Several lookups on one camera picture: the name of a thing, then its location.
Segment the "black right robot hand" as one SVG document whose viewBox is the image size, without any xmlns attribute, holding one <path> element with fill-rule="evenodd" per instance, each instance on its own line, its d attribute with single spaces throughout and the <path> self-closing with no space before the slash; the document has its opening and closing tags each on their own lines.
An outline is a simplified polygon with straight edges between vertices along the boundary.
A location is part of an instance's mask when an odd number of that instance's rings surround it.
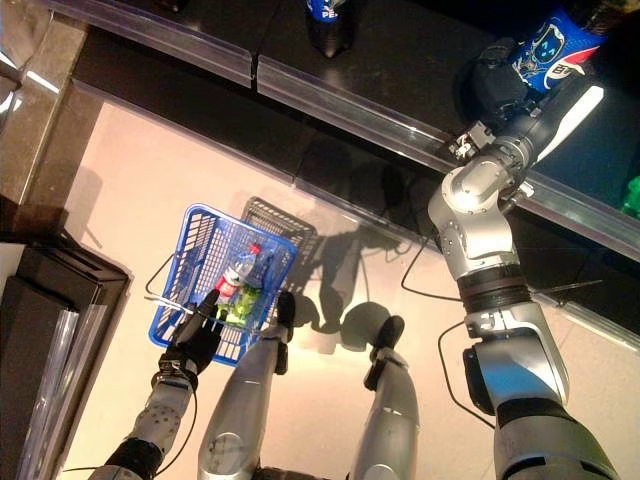
<svg viewBox="0 0 640 480">
<path fill-rule="evenodd" d="M 492 130 L 499 130 L 514 116 L 530 112 L 540 99 L 509 62 L 518 47 L 513 38 L 499 38 L 457 73 L 453 99 L 456 112 L 465 123 L 481 121 Z"/>
</svg>

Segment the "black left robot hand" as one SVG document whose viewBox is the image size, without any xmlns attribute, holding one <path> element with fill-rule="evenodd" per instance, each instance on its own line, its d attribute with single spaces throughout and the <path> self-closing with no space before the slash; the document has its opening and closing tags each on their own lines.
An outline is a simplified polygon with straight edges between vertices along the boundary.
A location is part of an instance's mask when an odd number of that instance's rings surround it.
<svg viewBox="0 0 640 480">
<path fill-rule="evenodd" d="M 198 375 L 210 364 L 221 340 L 216 326 L 219 294 L 218 289 L 211 290 L 178 326 L 158 362 L 159 375 L 184 378 L 193 391 L 197 389 Z"/>
</svg>

